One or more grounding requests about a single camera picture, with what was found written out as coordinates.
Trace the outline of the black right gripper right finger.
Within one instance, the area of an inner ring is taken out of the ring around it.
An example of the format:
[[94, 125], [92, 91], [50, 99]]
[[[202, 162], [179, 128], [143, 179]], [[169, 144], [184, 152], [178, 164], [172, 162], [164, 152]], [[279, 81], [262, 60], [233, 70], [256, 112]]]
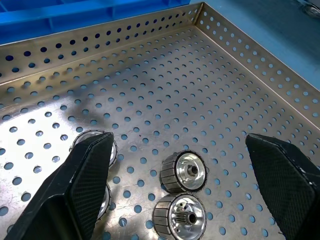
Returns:
[[272, 217], [287, 240], [320, 238], [320, 170], [292, 143], [246, 136], [254, 175]]

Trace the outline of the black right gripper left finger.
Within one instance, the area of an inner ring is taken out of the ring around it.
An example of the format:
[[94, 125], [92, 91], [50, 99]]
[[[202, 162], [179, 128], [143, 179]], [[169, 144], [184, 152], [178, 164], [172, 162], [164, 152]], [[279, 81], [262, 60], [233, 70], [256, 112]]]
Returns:
[[89, 240], [106, 191], [113, 142], [113, 133], [103, 132], [77, 143], [5, 238]]

